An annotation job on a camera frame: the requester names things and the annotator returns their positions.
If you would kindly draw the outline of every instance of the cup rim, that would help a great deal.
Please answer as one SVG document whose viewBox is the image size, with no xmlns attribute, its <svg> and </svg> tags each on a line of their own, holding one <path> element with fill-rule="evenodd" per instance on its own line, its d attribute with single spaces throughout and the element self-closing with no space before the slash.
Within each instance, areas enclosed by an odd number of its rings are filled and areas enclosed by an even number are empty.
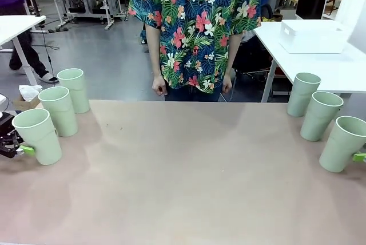
<svg viewBox="0 0 366 245">
<path fill-rule="evenodd" d="M 68 70 L 74 70 L 74 69 L 79 70 L 81 72 L 81 74 L 77 77 L 74 77 L 74 78 L 62 78 L 62 77 L 59 76 L 60 73 L 62 73 L 62 72 L 66 72 Z M 84 71 L 82 69 L 77 69 L 77 68 L 64 69 L 64 70 L 60 71 L 59 73 L 57 73 L 57 78 L 60 79 L 60 80 L 65 80 L 65 81 L 66 80 L 74 80 L 74 79 L 80 78 L 81 76 L 83 76 L 83 74 L 84 74 Z"/>
<path fill-rule="evenodd" d="M 60 97 L 60 98 L 57 98 L 57 99 L 53 99 L 53 100 L 43 100 L 43 99 L 41 99 L 41 98 L 40 98 L 40 95 L 42 94 L 42 92 L 45 92 L 46 90 L 51 90 L 51 89 L 54 89 L 54 88 L 62 88 L 62 89 L 66 89 L 67 93 L 66 93 L 64 96 L 62 96 L 62 97 Z M 40 101 L 42 101 L 42 102 L 53 102 L 53 101 L 58 101 L 58 100 L 64 99 L 64 98 L 65 98 L 65 97 L 67 97 L 69 94 L 70 94 L 70 90 L 69 90 L 68 88 L 66 88 L 66 87 L 64 87 L 64 86 L 53 86 L 53 87 L 51 87 L 51 88 L 48 88 L 48 89 L 45 89 L 45 90 L 41 91 L 41 92 L 38 94 L 38 99 L 39 99 Z"/>
<path fill-rule="evenodd" d="M 43 121 L 41 121 L 41 122 L 39 122 L 39 123 L 37 123 L 37 124 L 35 124 L 35 125 L 29 126 L 29 127 L 19 127 L 19 126 L 16 126 L 16 125 L 14 124 L 15 119 L 16 119 L 19 115 L 21 115 L 21 114 L 25 114 L 25 113 L 27 113 L 27 112 L 31 112 L 31 111 L 33 111 L 33 110 L 44 110 L 44 111 L 47 113 L 46 118 L 45 118 Z M 24 112 L 21 112 L 20 114 L 16 115 L 16 116 L 13 118 L 13 120 L 11 121 L 11 124 L 12 124 L 15 128 L 18 128 L 18 129 L 30 129 L 30 128 L 34 128 L 34 127 L 37 127 L 37 126 L 39 126 L 39 125 L 43 124 L 44 122 L 46 122 L 46 121 L 48 120 L 48 118 L 50 118 L 50 113 L 49 113 L 49 111 L 48 111 L 48 110 L 46 110 L 46 109 L 29 109 L 29 110 L 25 110 Z"/>
<path fill-rule="evenodd" d="M 320 80 L 319 80 L 319 82 L 306 82 L 306 81 L 301 80 L 301 79 L 299 79 L 299 78 L 297 77 L 297 75 L 298 75 L 298 74 L 301 74 L 301 73 L 306 73 L 306 74 L 314 75 L 314 76 L 318 77 Z M 320 78 L 318 75 L 315 75 L 315 74 L 310 73 L 310 72 L 299 72 L 299 73 L 296 73 L 296 75 L 295 75 L 295 79 L 298 79 L 300 82 L 303 82 L 303 83 L 305 83 L 305 84 L 311 84 L 311 85 L 316 85 L 316 84 L 320 84 L 320 83 L 321 83 L 321 78 Z"/>
<path fill-rule="evenodd" d="M 329 105 L 329 104 L 322 103 L 322 102 L 318 101 L 317 99 L 315 99 L 314 94 L 316 94 L 316 93 L 328 93 L 328 94 L 335 95 L 335 96 L 337 96 L 337 97 L 342 101 L 342 103 L 341 103 L 340 105 Z M 343 106 L 343 105 L 344 105 L 344 101 L 343 101 L 343 99 L 342 99 L 341 97 L 339 97 L 338 95 L 336 95 L 336 94 L 334 94 L 334 93 L 331 93 L 331 92 L 323 92 L 322 90 L 318 90 L 318 91 L 316 91 L 316 92 L 313 92 L 313 94 L 311 95 L 311 97 L 312 97 L 316 102 L 318 102 L 319 104 L 321 104 L 321 105 L 325 105 L 325 106 L 332 106 L 332 107 L 336 107 L 336 106 Z"/>
<path fill-rule="evenodd" d="M 352 133 L 352 132 L 346 131 L 344 128 L 342 128 L 342 127 L 338 124 L 338 120 L 339 120 L 340 118 L 343 118 L 343 117 L 354 118 L 354 119 L 357 119 L 357 120 L 359 120 L 359 121 L 361 121 L 361 122 L 363 122 L 363 123 L 365 123 L 365 124 L 366 124 L 366 122 L 365 122 L 364 120 L 359 119 L 359 118 L 354 117 L 354 116 L 340 116 L 340 117 L 338 117 L 338 118 L 336 119 L 336 124 L 337 124 L 337 126 L 338 126 L 342 131 L 347 132 L 347 133 L 348 133 L 348 134 L 350 134 L 350 135 L 357 136 L 357 137 L 366 137 L 366 135 L 357 135 L 357 134 L 355 134 L 355 133 Z"/>
</svg>

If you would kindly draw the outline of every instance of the person in purple shirt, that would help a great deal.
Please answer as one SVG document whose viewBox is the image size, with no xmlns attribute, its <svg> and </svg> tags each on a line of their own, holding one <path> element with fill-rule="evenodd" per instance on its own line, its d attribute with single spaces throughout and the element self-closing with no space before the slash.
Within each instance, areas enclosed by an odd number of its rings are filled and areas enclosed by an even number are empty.
<svg viewBox="0 0 366 245">
<path fill-rule="evenodd" d="M 0 0 L 0 16 L 2 15 L 26 15 L 24 7 L 24 0 Z M 32 37 L 30 30 L 23 32 L 18 36 L 19 42 L 22 46 L 25 57 L 28 60 L 29 65 L 34 69 L 35 73 L 39 75 L 39 78 L 47 83 L 58 83 L 58 79 L 50 74 L 44 64 L 39 60 L 37 52 L 32 48 Z M 9 62 L 10 69 L 25 74 L 22 67 L 22 62 L 15 49 L 13 49 L 13 55 Z"/>
</svg>

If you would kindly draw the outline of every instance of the plastic tumbler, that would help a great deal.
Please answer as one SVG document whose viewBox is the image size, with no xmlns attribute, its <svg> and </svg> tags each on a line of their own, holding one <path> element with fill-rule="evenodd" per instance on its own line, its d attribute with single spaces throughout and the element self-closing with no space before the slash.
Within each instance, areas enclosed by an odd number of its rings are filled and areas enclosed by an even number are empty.
<svg viewBox="0 0 366 245">
<path fill-rule="evenodd" d="M 287 105 L 287 113 L 291 116 L 304 116 L 311 95 L 317 90 L 321 79 L 311 73 L 297 73 L 293 83 L 291 96 Z"/>
<path fill-rule="evenodd" d="M 365 143 L 365 121 L 352 116 L 338 117 L 319 163 L 327 171 L 341 172 Z"/>
<path fill-rule="evenodd" d="M 60 85 L 70 90 L 75 113 L 85 113 L 90 109 L 86 96 L 84 72 L 81 69 L 65 69 L 57 74 Z"/>
<path fill-rule="evenodd" d="M 50 112 L 58 135 L 68 137 L 78 132 L 78 125 L 68 88 L 55 86 L 45 89 L 40 92 L 38 99 L 43 107 Z"/>
<path fill-rule="evenodd" d="M 309 141 L 320 140 L 342 106 L 343 99 L 338 95 L 314 92 L 301 127 L 301 137 Z"/>
<path fill-rule="evenodd" d="M 24 142 L 34 148 L 39 163 L 51 165 L 60 160 L 61 147 L 48 110 L 26 110 L 15 116 L 12 124 Z"/>
</svg>

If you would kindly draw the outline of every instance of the hand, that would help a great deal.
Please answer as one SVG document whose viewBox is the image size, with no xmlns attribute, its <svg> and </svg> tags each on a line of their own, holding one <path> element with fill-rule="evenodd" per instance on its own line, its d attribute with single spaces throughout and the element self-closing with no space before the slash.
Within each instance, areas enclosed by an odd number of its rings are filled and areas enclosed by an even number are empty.
<svg viewBox="0 0 366 245">
<path fill-rule="evenodd" d="M 163 94 L 168 95 L 168 92 L 166 91 L 164 78 L 161 75 L 154 77 L 153 90 L 159 96 L 162 96 Z"/>
<path fill-rule="evenodd" d="M 230 75 L 225 74 L 224 80 L 222 81 L 222 93 L 228 93 L 232 87 Z"/>
</svg>

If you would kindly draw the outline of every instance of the tissue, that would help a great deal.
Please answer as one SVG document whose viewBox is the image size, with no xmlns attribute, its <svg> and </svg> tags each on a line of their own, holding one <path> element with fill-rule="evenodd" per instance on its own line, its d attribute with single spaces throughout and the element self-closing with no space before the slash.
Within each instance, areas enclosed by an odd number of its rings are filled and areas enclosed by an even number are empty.
<svg viewBox="0 0 366 245">
<path fill-rule="evenodd" d="M 27 85 L 20 85 L 19 91 L 23 97 L 23 99 L 27 102 L 33 100 L 41 91 L 42 86 L 27 86 Z"/>
</svg>

